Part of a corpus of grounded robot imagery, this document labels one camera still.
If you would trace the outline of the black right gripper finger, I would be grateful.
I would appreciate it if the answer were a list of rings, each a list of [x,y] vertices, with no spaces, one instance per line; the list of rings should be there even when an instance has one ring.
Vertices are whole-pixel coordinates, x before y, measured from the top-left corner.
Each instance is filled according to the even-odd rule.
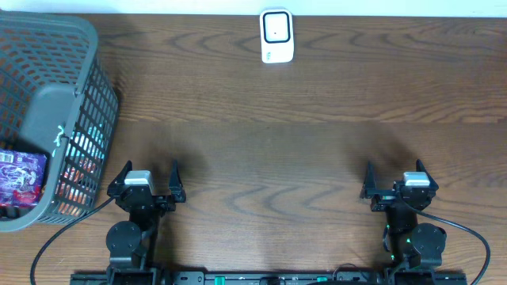
[[[375,192],[376,192],[376,184],[375,184],[374,167],[371,162],[368,162],[364,183],[360,191],[360,198],[371,199],[375,195]]]
[[[419,178],[416,180],[416,185],[421,187],[430,188],[432,191],[437,191],[439,185],[435,182],[432,176],[429,174],[423,162],[418,159],[416,160],[416,170],[420,173]]]

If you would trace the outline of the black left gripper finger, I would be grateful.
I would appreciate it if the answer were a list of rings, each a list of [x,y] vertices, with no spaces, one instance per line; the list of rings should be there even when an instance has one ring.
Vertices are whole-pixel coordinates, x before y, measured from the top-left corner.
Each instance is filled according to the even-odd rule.
[[[181,182],[178,163],[176,160],[173,161],[173,165],[170,172],[170,180],[168,184],[169,190],[171,192],[171,196],[174,199],[175,203],[185,203],[186,202],[186,192],[184,186]]]
[[[132,162],[127,161],[122,170],[112,180],[107,188],[107,195],[109,197],[120,197],[123,191],[128,187],[125,184],[127,174],[132,171]]]

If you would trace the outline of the purple snack packet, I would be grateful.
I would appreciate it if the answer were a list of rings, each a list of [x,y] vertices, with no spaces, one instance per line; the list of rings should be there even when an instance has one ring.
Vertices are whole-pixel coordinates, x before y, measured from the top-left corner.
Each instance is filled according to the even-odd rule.
[[[1,150],[1,206],[34,207],[40,201],[47,158]]]

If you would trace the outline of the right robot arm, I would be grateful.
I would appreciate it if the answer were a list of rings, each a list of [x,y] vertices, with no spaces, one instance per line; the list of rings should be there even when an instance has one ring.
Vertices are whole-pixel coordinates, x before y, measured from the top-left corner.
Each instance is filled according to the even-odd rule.
[[[438,184],[420,160],[416,169],[405,172],[390,189],[377,187],[374,167],[368,163],[361,197],[371,200],[371,211],[387,217],[384,249],[393,265],[383,270],[386,284],[434,284],[434,269],[442,265],[445,230],[431,223],[419,223],[417,216],[431,204]]]

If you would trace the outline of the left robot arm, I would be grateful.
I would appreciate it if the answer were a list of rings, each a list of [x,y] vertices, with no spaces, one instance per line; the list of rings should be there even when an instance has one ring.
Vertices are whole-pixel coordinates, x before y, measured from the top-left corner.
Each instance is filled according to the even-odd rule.
[[[154,263],[154,251],[161,218],[186,201],[176,161],[171,166],[168,189],[168,195],[155,195],[151,172],[134,170],[131,161],[109,184],[108,196],[129,217],[113,225],[107,233],[110,256],[106,283],[173,283],[171,273]]]

